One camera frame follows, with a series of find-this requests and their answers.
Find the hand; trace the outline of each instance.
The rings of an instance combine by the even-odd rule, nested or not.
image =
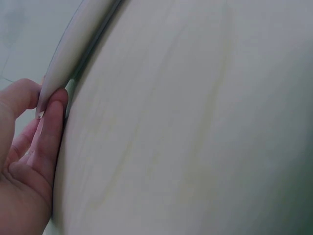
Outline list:
[[[51,215],[67,92],[58,90],[51,97],[43,118],[31,121],[12,141],[16,118],[26,109],[36,107],[40,89],[37,83],[22,79],[0,92],[2,235],[41,235]]]

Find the tile grout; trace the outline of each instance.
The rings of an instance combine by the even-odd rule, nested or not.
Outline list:
[[[6,81],[8,81],[8,82],[12,82],[12,83],[13,83],[13,81],[11,81],[11,80],[9,80],[9,79],[3,77],[2,75],[0,75],[0,79],[3,79],[3,80],[6,80]]]

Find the tiled wall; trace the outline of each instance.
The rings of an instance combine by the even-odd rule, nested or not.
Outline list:
[[[40,83],[56,46],[82,0],[0,0],[0,90],[29,78]],[[34,118],[25,112],[16,135]]]

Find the white tile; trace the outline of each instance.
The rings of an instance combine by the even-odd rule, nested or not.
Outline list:
[[[5,63],[9,57],[10,49],[4,45],[2,41],[0,41],[0,75],[4,69]]]
[[[9,86],[10,84],[11,84],[10,81],[0,77],[0,91]]]
[[[81,0],[27,0],[25,25],[3,70],[16,81],[29,78],[40,82],[58,42]]]

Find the finger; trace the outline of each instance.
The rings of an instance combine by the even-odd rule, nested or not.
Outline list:
[[[26,109],[35,108],[39,91],[37,83],[22,79],[0,92],[0,170],[12,144],[15,119]]]
[[[41,86],[29,79],[12,83],[0,92],[0,109],[16,119],[26,109],[34,109],[38,102]]]
[[[32,120],[23,131],[17,136],[12,143],[10,148],[7,162],[4,167],[8,166],[11,162],[18,161],[29,149],[32,140],[34,138],[35,132],[38,127],[39,120]]]
[[[9,172],[14,179],[31,187],[39,193],[51,208],[52,187],[38,172],[34,171],[30,166],[20,162],[11,163],[9,166]]]
[[[62,102],[64,108],[66,108],[67,106],[67,101],[68,101],[68,94],[67,94],[67,91],[65,89],[59,89],[57,90],[50,98],[49,100],[49,103],[48,105],[53,102],[53,101],[56,101],[56,100],[59,100]],[[41,120],[39,122],[39,125],[38,125],[38,128],[37,128],[37,131],[35,133],[35,136],[34,136],[34,139],[33,139],[33,142],[29,148],[29,153],[33,153],[37,147],[37,142],[38,142],[38,139],[40,137],[40,134],[41,134],[41,130],[43,128],[43,123],[44,121]]]
[[[52,186],[54,170],[63,130],[63,113],[67,104],[67,93],[62,91],[58,100],[51,100],[42,118],[43,126],[34,153],[27,164],[40,173]]]

